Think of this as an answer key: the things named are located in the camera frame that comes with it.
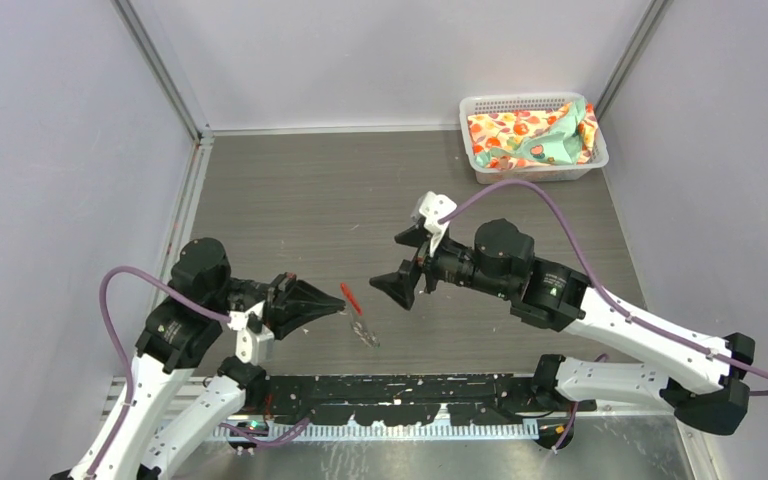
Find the red key tag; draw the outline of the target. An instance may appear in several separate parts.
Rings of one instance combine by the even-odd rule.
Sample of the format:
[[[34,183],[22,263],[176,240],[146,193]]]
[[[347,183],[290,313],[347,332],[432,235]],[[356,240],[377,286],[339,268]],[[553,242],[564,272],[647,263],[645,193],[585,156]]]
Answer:
[[[360,307],[351,288],[344,282],[340,284],[340,290],[346,299],[347,306],[351,309],[353,315],[362,316],[363,309]]]

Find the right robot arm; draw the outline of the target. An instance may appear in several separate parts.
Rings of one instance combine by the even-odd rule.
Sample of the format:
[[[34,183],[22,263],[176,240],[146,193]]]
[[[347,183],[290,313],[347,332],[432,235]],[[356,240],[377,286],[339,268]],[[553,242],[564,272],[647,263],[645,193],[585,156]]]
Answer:
[[[544,410],[609,400],[670,411],[684,424],[720,436],[745,418],[750,389],[733,366],[753,361],[754,341],[734,333],[707,336],[670,325],[613,295],[602,296],[587,275],[539,258],[534,240],[506,219],[482,224],[471,246],[444,235],[438,244],[421,223],[396,235],[414,256],[370,285],[402,308],[415,302],[419,281],[432,292],[440,282],[505,300],[510,313],[539,329],[591,339],[634,357],[634,362],[585,361],[562,354],[540,357],[531,397]]]

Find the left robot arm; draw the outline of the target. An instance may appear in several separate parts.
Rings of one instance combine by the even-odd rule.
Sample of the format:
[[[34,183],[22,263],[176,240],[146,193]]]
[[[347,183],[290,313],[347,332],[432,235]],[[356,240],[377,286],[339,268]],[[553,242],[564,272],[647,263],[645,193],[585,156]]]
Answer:
[[[128,356],[113,325],[108,290],[113,278],[130,274],[164,293],[148,314]],[[214,238],[187,243],[163,282],[132,266],[102,278],[102,320],[125,367],[125,385],[100,432],[78,463],[58,479],[170,479],[221,422],[240,411],[258,412],[267,398],[262,363],[275,342],[346,307],[285,272],[270,282],[232,275],[223,244]],[[205,354],[229,330],[236,336],[203,393],[167,426],[161,424],[179,390]]]

